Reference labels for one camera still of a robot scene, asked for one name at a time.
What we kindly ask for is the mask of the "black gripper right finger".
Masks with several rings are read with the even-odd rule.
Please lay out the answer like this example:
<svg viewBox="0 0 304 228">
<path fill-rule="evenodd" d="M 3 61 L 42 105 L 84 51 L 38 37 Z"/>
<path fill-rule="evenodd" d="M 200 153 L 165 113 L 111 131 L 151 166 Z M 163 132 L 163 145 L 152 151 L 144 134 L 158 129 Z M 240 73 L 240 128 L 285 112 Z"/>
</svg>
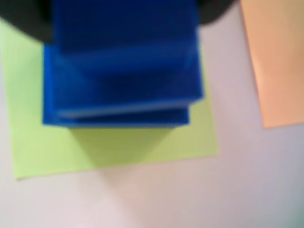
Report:
<svg viewBox="0 0 304 228">
<path fill-rule="evenodd" d="M 199 24 L 208 25 L 215 22 L 233 5 L 234 0 L 198 0 Z"/>
</svg>

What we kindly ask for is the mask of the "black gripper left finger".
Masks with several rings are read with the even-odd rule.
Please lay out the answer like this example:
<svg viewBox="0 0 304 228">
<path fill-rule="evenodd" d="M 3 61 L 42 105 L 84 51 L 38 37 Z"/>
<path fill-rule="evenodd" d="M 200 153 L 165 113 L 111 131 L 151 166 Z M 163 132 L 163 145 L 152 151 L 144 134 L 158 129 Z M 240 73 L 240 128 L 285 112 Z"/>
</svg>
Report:
<svg viewBox="0 0 304 228">
<path fill-rule="evenodd" d="M 50 0 L 0 0 L 0 17 L 32 38 L 51 43 Z"/>
</svg>

